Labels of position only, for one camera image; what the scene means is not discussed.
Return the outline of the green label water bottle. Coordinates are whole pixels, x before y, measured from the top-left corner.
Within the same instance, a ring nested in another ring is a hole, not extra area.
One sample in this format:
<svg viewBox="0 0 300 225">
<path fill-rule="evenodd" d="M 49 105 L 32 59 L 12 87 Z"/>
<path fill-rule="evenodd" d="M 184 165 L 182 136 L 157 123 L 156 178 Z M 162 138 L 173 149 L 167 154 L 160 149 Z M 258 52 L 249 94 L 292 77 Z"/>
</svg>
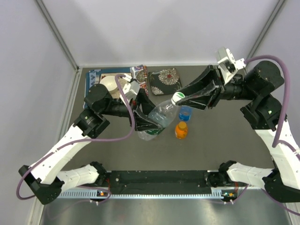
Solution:
<svg viewBox="0 0 300 225">
<path fill-rule="evenodd" d="M 162 129 L 152 129 L 138 132 L 139 138 L 150 141 L 158 136 L 166 127 L 168 127 L 177 116 L 179 106 L 173 105 L 170 100 L 158 104 L 148 115 L 148 118 L 160 124 Z"/>
</svg>

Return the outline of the blue label water bottle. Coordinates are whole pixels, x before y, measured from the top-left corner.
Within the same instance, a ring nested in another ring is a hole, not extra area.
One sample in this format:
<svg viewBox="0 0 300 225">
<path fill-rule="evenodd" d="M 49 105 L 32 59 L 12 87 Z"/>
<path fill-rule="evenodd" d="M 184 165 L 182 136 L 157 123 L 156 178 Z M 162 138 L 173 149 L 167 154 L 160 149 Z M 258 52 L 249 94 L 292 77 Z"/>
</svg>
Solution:
<svg viewBox="0 0 300 225">
<path fill-rule="evenodd" d="M 182 106 L 179 112 L 179 119 L 181 121 L 187 122 L 190 120 L 192 115 L 192 108 L 189 106 Z"/>
</svg>

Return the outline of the white green bottle cap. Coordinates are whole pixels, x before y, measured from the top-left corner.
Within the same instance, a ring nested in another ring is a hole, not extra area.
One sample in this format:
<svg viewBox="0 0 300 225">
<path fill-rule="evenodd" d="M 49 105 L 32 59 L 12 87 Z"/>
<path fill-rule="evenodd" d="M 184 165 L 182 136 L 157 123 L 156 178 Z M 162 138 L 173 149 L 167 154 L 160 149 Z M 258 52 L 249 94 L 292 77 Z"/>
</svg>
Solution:
<svg viewBox="0 0 300 225">
<path fill-rule="evenodd" d="M 185 95 L 182 92 L 175 92 L 171 98 L 171 103 L 176 105 L 180 100 L 184 99 Z"/>
</svg>

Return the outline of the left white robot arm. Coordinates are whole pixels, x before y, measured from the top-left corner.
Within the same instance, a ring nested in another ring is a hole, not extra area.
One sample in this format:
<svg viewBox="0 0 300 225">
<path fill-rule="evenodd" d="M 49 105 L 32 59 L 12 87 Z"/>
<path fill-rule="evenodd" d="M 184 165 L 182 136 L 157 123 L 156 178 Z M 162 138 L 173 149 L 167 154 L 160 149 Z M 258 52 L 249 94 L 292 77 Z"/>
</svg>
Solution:
<svg viewBox="0 0 300 225">
<path fill-rule="evenodd" d="M 63 167 L 86 145 L 97 142 L 98 136 L 109 126 L 105 115 L 127 117 L 132 131 L 158 128 L 148 119 L 155 105 L 144 89 L 140 89 L 127 103 L 114 99 L 102 84 L 93 85 L 84 99 L 87 104 L 64 136 L 39 161 L 19 169 L 34 196 L 43 204 L 53 202 L 69 189 L 101 187 L 108 179 L 101 163 L 91 162 L 78 169 L 63 171 Z"/>
</svg>

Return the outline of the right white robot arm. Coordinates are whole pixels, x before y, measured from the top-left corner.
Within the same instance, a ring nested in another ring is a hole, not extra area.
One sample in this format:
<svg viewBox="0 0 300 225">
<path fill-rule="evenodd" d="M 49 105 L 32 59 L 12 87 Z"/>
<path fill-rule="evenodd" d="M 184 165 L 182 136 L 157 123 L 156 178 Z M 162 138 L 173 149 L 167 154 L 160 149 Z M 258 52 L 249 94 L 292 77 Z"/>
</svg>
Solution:
<svg viewBox="0 0 300 225">
<path fill-rule="evenodd" d="M 242 182 L 266 191 L 281 203 L 300 200 L 300 150 L 290 131 L 282 104 L 272 92 L 284 84 L 280 70 L 271 61 L 259 62 L 245 76 L 228 67 L 229 81 L 219 66 L 209 65 L 190 84 L 180 89 L 179 105 L 199 110 L 213 108 L 219 100 L 248 100 L 241 108 L 244 118 L 268 148 L 274 168 L 246 166 L 236 161 L 222 163 L 206 181 L 213 187 Z"/>
</svg>

